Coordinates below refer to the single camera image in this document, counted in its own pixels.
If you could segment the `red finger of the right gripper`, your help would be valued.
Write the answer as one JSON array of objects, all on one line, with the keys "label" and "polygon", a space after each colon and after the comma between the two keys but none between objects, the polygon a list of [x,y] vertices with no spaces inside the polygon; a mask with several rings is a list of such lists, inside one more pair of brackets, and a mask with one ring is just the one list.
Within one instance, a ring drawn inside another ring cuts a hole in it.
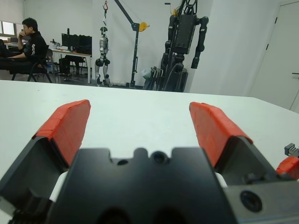
[{"label": "red finger of the right gripper", "polygon": [[276,172],[278,174],[286,173],[291,178],[299,179],[299,159],[298,157],[289,156],[285,158],[277,167]]}]

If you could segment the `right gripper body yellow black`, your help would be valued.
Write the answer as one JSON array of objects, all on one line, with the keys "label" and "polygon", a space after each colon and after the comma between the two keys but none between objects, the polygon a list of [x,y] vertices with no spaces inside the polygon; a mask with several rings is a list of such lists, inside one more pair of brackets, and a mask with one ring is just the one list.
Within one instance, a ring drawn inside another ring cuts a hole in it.
[{"label": "right gripper body yellow black", "polygon": [[285,155],[291,157],[299,157],[299,148],[295,147],[294,143],[290,143],[284,147]]}]

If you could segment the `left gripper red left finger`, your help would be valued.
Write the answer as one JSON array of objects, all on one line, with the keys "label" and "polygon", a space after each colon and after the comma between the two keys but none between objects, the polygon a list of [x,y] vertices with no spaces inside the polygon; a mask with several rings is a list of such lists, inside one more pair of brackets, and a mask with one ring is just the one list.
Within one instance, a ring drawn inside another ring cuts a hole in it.
[{"label": "left gripper red left finger", "polygon": [[29,194],[49,198],[85,134],[91,105],[84,99],[58,107],[37,130],[0,181],[0,197],[21,208]]}]

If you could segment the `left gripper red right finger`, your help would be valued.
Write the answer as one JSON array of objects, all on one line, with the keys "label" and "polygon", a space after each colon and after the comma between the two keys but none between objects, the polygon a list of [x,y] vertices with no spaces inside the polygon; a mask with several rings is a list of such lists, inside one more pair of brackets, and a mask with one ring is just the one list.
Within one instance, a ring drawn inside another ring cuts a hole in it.
[{"label": "left gripper red right finger", "polygon": [[191,102],[189,110],[200,147],[227,185],[252,185],[292,180],[279,174],[253,140],[220,108]]}]

